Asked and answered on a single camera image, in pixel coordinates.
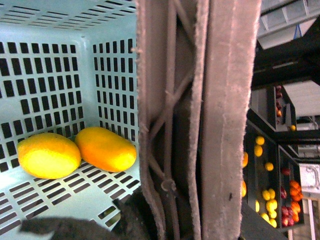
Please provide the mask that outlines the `dark padded left gripper finger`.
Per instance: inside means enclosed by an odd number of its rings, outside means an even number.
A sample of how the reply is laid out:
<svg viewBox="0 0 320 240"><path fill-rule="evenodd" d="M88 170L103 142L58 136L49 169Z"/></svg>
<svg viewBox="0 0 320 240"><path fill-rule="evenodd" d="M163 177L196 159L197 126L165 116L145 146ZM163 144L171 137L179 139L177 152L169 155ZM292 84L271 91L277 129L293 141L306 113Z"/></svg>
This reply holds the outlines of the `dark padded left gripper finger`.
<svg viewBox="0 0 320 240"><path fill-rule="evenodd" d="M41 217L22 221L19 232L52 240L157 240L158 232L142 191L137 189L126 200L114 199L120 220L112 230L89 220L72 217Z"/></svg>

